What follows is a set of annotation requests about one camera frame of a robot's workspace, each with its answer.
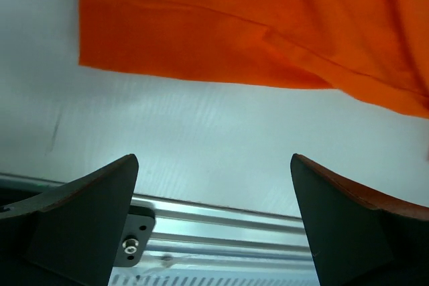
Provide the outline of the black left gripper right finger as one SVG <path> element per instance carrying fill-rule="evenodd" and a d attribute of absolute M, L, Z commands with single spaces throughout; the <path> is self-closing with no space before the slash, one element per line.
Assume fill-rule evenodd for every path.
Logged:
<path fill-rule="evenodd" d="M 428 208 L 299 154 L 290 163 L 321 285 L 427 285 Z"/>

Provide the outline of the orange t shirt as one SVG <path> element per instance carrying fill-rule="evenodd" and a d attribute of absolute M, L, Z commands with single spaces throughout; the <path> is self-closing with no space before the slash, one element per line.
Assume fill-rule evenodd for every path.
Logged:
<path fill-rule="evenodd" d="M 428 0 L 79 0 L 83 66 L 338 89 L 428 117 Z"/>

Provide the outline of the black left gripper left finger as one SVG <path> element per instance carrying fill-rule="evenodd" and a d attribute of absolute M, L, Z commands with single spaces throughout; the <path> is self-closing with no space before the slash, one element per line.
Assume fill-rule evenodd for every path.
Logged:
<path fill-rule="evenodd" d="M 2 285 L 106 285 L 139 164 L 126 155 L 1 208 Z"/>

